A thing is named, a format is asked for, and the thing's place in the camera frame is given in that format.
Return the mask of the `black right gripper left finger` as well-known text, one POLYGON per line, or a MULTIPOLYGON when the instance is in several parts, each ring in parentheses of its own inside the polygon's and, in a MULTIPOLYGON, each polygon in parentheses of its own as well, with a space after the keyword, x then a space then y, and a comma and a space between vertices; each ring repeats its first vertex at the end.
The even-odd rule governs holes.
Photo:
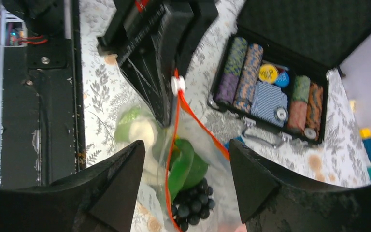
POLYGON ((49 186, 0 189, 0 232, 128 232, 145 145, 118 153, 49 186))

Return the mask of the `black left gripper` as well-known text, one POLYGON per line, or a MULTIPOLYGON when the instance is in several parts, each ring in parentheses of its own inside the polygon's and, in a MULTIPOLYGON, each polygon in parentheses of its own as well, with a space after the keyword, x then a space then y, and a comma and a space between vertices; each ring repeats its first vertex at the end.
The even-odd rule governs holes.
POLYGON ((115 0, 116 11, 98 40, 101 56, 119 68, 162 127, 172 120, 174 67, 188 69, 218 17, 215 0, 115 0))

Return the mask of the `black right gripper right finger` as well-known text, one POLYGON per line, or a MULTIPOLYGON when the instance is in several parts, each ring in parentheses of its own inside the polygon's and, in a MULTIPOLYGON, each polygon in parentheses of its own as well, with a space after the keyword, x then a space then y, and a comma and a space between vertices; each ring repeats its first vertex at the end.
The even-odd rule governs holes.
POLYGON ((345 188, 300 175, 237 140, 229 156, 250 232, 371 232, 371 185, 345 188))

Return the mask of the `white toy garlic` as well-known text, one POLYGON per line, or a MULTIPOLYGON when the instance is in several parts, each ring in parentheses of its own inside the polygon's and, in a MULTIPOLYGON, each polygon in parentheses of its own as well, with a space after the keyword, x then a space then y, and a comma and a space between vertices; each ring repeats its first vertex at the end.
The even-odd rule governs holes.
POLYGON ((129 129, 129 139, 132 141, 142 140, 145 147, 142 179, 148 184, 158 183, 158 173, 161 167, 153 156, 152 148, 157 141, 157 129, 154 122, 146 118, 140 118, 132 122, 129 129))

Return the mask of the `green toy cabbage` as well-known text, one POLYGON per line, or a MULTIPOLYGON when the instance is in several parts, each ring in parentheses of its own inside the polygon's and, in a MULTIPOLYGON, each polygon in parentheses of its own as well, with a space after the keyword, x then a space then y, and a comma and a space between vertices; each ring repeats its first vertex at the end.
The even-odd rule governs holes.
POLYGON ((116 121, 114 131, 115 143, 130 142, 130 128, 132 123, 141 117, 147 117, 148 113, 142 110, 139 106, 127 108, 120 114, 120 118, 116 121))

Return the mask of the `dark toy grape bunch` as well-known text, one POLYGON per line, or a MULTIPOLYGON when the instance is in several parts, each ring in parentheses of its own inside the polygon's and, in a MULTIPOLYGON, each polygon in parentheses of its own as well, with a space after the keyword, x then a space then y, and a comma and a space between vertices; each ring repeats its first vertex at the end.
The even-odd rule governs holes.
POLYGON ((171 204, 171 212, 180 231, 186 232, 189 227, 208 219, 216 206, 213 193, 214 189, 206 178, 192 188, 179 192, 171 204))

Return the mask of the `clear zip bag orange zipper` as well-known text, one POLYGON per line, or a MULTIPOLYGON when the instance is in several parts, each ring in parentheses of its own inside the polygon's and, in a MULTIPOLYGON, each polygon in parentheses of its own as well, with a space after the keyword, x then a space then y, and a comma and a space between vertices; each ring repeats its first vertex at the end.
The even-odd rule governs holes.
POLYGON ((124 109, 115 144, 141 140, 145 157, 138 202, 166 232, 244 232, 228 149, 199 121, 185 99, 185 81, 171 78, 173 119, 162 127, 147 106, 124 109))

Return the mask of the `green toy chili pepper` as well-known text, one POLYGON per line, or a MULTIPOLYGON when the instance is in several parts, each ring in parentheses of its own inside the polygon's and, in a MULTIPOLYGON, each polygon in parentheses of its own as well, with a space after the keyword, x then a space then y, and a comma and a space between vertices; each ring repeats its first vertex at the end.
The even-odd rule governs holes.
POLYGON ((194 159, 194 147, 189 140, 178 138, 173 143, 177 148, 171 152, 169 162, 168 190, 171 201, 177 194, 187 178, 194 159))

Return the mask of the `dark green toy avocado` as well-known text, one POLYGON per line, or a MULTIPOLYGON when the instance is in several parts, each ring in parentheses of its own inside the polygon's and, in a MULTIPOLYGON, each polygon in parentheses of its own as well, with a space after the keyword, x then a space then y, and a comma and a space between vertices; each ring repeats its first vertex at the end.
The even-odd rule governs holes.
POLYGON ((209 165, 197 153, 195 153, 193 163, 181 191, 196 186, 205 177, 208 166, 209 165))

